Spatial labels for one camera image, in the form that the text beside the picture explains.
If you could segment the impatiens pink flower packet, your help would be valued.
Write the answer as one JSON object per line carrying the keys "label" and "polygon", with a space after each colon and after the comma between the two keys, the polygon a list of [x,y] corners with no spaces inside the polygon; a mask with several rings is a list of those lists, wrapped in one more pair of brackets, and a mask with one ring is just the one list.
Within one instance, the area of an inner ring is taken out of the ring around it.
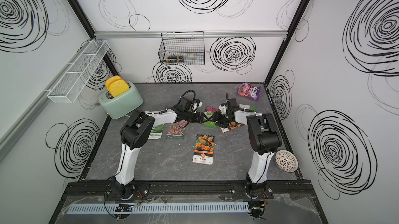
{"label": "impatiens pink flower packet", "polygon": [[239,104],[239,108],[245,112],[255,112],[255,107],[250,105]]}

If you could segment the small marigold seed packet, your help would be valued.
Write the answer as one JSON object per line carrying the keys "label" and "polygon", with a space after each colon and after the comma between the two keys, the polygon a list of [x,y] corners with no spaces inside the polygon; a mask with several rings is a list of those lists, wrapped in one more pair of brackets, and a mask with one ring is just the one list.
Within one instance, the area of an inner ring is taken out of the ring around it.
{"label": "small marigold seed packet", "polygon": [[227,127],[221,127],[223,133],[241,127],[243,124],[238,122],[230,122]]}

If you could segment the mixed flowers seed packet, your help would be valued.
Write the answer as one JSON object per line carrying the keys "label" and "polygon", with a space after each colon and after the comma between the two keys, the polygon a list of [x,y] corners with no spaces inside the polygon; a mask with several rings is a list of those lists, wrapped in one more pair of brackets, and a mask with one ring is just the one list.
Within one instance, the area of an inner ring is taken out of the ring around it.
{"label": "mixed flowers seed packet", "polygon": [[183,140],[185,138],[186,126],[188,122],[179,121],[177,123],[171,123],[167,129],[166,137]]}

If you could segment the green vegetable seed packet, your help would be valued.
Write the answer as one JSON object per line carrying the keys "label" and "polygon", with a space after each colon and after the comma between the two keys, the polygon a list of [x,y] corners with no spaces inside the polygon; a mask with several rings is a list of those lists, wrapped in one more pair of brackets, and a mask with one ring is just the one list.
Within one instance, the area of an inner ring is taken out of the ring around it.
{"label": "green vegetable seed packet", "polygon": [[160,139],[162,137],[163,130],[164,130],[164,124],[152,127],[149,139],[150,140]]}

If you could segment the large marigold seed packet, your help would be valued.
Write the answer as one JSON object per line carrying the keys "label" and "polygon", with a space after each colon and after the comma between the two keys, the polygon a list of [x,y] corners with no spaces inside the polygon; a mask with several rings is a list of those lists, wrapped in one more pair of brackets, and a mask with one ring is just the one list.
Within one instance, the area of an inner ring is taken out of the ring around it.
{"label": "large marigold seed packet", "polygon": [[213,165],[215,137],[213,135],[196,135],[192,162],[197,164]]}

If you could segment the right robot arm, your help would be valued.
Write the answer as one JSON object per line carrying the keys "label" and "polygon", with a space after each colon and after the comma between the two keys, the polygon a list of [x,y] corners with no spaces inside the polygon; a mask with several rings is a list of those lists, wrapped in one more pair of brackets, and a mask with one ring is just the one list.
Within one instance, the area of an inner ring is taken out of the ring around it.
{"label": "right robot arm", "polygon": [[266,190],[271,160],[282,145],[273,116],[241,108],[236,99],[226,94],[225,102],[213,113],[211,121],[223,131],[243,125],[247,127],[249,143],[254,153],[246,175],[246,194],[252,199],[258,197]]}

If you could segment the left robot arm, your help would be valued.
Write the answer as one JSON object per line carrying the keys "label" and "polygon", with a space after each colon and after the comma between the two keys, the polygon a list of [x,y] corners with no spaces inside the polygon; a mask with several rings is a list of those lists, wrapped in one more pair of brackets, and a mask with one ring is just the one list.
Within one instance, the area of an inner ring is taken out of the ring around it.
{"label": "left robot arm", "polygon": [[203,116],[198,108],[203,105],[193,90],[184,92],[176,105],[159,111],[136,109],[121,128],[122,153],[114,176],[114,189],[122,199],[128,199],[135,192],[133,181],[140,149],[148,141],[151,130],[163,124],[200,123]]}

